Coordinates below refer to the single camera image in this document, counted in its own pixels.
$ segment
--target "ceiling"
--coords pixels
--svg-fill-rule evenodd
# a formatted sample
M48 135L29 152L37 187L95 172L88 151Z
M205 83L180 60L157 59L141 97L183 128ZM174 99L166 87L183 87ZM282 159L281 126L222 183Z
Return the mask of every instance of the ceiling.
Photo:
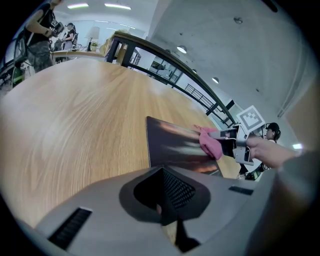
M75 9L67 7L79 3L87 3L89 7ZM129 6L131 10L106 7L105 3ZM145 27L150 26L157 3L158 0L65 0L55 8L55 11L77 17L94 15L100 18L105 16L107 21L112 20L112 17L125 17L126 20L138 20L141 24L140 27L137 26L138 29L146 31Z
M213 90L218 77L243 108L254 104L250 95L279 113L318 70L300 29L260 0L172 0L151 42L175 52L186 46L181 60Z

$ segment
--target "mesh vent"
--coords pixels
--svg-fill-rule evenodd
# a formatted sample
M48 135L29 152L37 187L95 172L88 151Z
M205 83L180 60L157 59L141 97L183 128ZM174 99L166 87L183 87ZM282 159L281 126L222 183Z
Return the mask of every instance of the mesh vent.
M91 213L90 210L78 208L48 240L61 249L67 249Z
M163 186L166 195L176 209L185 206L195 195L195 189L192 186L166 170L163 170Z

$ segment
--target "handrail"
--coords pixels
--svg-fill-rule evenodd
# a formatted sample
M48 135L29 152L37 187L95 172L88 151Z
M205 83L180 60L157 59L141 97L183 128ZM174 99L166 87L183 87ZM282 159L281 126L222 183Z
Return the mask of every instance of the handrail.
M116 50L118 48L119 43L127 44L126 53L124 55L122 66L128 67L130 57L136 47L139 47L151 54L154 54L161 59L165 60L166 62L172 64L176 68L178 68L182 73L186 74L189 78L191 78L195 83L197 83L209 96L211 96L215 102L221 107L223 112L228 116L228 118L232 121L233 124L236 124L235 120L229 113L226 106L222 103L222 101L218 98L218 96L215 94L215 92L206 84L204 80L201 79L197 74L195 74L190 67L188 67L186 64L184 64L181 60L173 56L168 51L162 49L161 47L146 41L144 39L141 39L139 37L123 33L120 31L116 31L114 33L113 42L111 45L111 48L108 52L107 62L112 63L113 58L116 54Z

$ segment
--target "woman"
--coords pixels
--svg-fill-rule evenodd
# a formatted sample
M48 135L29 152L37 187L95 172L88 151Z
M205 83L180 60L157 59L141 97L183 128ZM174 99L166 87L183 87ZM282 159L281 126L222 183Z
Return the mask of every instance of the woman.
M269 123L266 127L265 138L271 142L277 143L277 140L280 138L281 131L279 125L276 122Z
M64 50L69 50L72 48L73 45L73 38L76 35L76 27L73 23L69 23L66 28L69 30L68 34L66 35L66 38L63 38L62 41L65 42L64 44Z
M53 65L50 58L50 25L56 19L54 8L62 2L63 0L51 0L50 3L41 5L25 26L27 57L36 73Z

